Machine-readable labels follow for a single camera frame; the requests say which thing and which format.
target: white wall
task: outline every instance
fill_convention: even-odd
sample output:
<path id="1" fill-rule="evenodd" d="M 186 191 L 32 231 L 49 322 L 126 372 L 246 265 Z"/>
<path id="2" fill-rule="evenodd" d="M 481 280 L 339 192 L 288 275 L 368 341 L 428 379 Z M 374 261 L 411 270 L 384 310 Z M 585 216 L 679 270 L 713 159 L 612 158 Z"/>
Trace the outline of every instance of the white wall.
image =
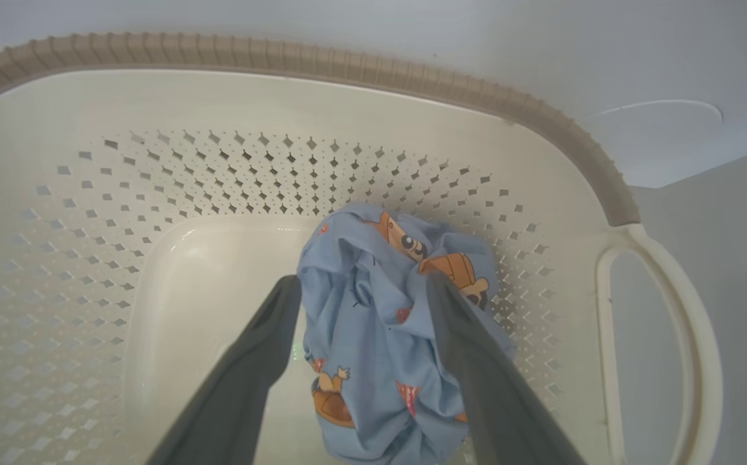
<path id="1" fill-rule="evenodd" d="M 747 463 L 747 157 L 663 189 L 634 189 L 633 193 L 648 232 L 671 251 L 689 274 L 715 327 L 724 368 L 725 394 L 724 420 L 713 463 Z M 629 269 L 619 270 L 615 285 L 640 287 L 632 282 L 636 271 L 625 274 Z M 631 298 L 620 295 L 624 304 L 619 308 L 615 300 L 615 312 L 621 311 L 619 336 L 640 336 L 634 332 L 635 327 L 629 327 L 629 321 L 645 320 L 645 316 L 639 314 L 656 309 L 656 301 L 646 295 L 647 289 L 633 291 Z M 665 344 L 667 335 L 662 329 L 657 334 L 659 337 L 654 344 Z M 642 342 L 653 343 L 645 336 Z M 664 349 L 650 347 L 650 350 Z M 633 383 L 639 376 L 645 376 L 640 371 L 651 371 L 653 377 L 674 380 L 679 377 L 679 364 L 635 363 L 637 356 L 633 354 L 632 363 L 629 363 L 625 353 L 622 355 L 618 353 L 621 388 L 623 382 L 626 386 L 632 383 L 632 391 L 624 392 L 631 400 L 631 404 L 624 406 L 627 450 L 631 444 L 636 455 L 633 465 L 660 463 L 646 462 L 639 456 L 651 445 L 664 444 L 665 432 L 661 429 L 668 427 L 670 420 L 657 416 L 657 404 L 639 404 Z M 675 396 L 674 382 L 665 385 L 655 382 L 654 387 L 660 392 L 648 394 L 653 398 Z M 625 415 L 627 413 L 631 414 L 630 418 Z"/>
<path id="2" fill-rule="evenodd" d="M 303 41 L 513 85 L 580 121 L 631 185 L 747 155 L 747 1 L 0 0 L 0 50 L 89 32 Z M 680 103 L 600 115 L 663 99 L 722 122 Z"/>

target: blue garment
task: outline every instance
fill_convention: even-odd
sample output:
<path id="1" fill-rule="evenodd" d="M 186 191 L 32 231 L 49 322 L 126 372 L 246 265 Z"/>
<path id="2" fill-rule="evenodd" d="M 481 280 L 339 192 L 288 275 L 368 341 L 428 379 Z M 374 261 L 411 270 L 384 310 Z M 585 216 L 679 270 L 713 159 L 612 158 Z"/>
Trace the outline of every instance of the blue garment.
<path id="1" fill-rule="evenodd" d="M 427 308 L 427 274 L 450 277 L 511 356 L 483 310 L 498 289 L 491 248 L 443 223 L 349 203 L 300 257 L 305 356 L 318 378 L 324 447 L 352 463 L 439 463 L 467 436 L 461 391 L 442 366 Z"/>

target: cartoon monkey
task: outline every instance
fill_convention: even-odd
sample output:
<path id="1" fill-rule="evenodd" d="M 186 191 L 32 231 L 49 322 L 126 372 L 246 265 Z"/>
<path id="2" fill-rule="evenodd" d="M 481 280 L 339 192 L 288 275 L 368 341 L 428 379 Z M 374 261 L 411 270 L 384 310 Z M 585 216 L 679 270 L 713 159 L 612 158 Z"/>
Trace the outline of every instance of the cartoon monkey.
<path id="1" fill-rule="evenodd" d="M 379 217 L 379 223 L 373 221 L 365 221 L 364 223 L 373 224 L 376 230 L 385 238 L 388 244 L 400 251 L 402 255 L 409 257 L 414 262 L 420 262 L 424 258 L 427 258 L 427 247 L 411 236 L 405 234 L 405 231 L 399 227 L 399 224 L 388 215 L 387 212 L 382 212 L 382 217 Z"/>
<path id="2" fill-rule="evenodd" d="M 452 280 L 462 295 L 480 309 L 488 305 L 488 280 L 474 277 L 471 259 L 464 253 L 451 253 L 446 256 L 425 259 L 420 263 L 420 274 L 429 274 L 432 270 L 441 271 Z"/>
<path id="3" fill-rule="evenodd" d="M 316 412 L 324 420 L 328 420 L 336 426 L 354 428 L 353 419 L 347 410 L 347 404 L 342 398 L 342 382 L 350 379 L 350 368 L 339 367 L 335 377 L 327 373 L 319 373 L 319 377 L 313 382 L 313 401 Z"/>

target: laundry basket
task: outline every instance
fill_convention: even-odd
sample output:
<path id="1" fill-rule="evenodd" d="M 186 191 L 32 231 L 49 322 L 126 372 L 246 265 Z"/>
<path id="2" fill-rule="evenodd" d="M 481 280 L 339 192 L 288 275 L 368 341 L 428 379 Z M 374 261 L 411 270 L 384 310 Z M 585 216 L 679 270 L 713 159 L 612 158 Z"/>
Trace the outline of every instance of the laundry basket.
<path id="1" fill-rule="evenodd" d="M 573 121 L 391 59 L 110 34 L 0 53 L 0 463 L 143 462 L 351 200 L 493 247 L 488 311 L 589 463 L 624 462 L 609 267 L 638 253 L 683 365 L 672 463 L 710 461 L 722 386 L 706 312 Z M 323 463 L 313 374 L 300 345 L 291 357 L 257 462 Z M 467 444 L 453 461 L 473 462 Z"/>

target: beige rim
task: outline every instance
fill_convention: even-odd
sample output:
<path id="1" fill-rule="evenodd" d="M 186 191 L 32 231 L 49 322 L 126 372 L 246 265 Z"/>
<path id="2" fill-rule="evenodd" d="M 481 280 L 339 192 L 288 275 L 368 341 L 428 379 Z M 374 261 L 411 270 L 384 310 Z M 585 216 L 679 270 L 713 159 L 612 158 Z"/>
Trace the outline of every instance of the beige rim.
<path id="1" fill-rule="evenodd" d="M 530 94 L 397 59 L 283 41 L 182 34 L 49 37 L 0 52 L 0 93 L 33 79 L 78 70 L 179 68 L 314 79 L 375 88 L 473 109 L 529 127 L 585 176 L 609 224 L 640 223 L 623 176 L 571 118 Z"/>

